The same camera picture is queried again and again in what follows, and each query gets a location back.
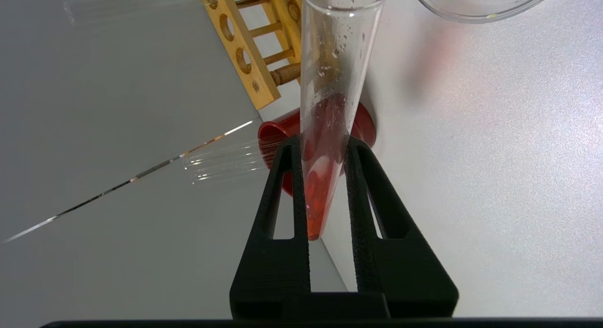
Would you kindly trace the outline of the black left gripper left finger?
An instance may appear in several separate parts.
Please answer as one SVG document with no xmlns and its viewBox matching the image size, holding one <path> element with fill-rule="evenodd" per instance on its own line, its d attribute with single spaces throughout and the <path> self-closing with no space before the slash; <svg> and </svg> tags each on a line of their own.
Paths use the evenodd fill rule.
<svg viewBox="0 0 603 328">
<path fill-rule="evenodd" d="M 310 293 L 310 253 L 300 139 L 277 148 L 230 291 L 235 319 L 279 319 L 284 302 Z M 293 237 L 274 238 L 284 176 L 293 189 Z"/>
</svg>

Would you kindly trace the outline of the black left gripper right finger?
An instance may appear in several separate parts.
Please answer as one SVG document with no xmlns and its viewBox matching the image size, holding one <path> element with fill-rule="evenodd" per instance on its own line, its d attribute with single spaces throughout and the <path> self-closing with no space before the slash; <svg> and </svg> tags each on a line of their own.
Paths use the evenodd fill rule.
<svg viewBox="0 0 603 328">
<path fill-rule="evenodd" d="M 397 319 L 449 318 L 459 291 L 370 147 L 347 146 L 347 195 L 356 285 L 384 296 Z"/>
</svg>

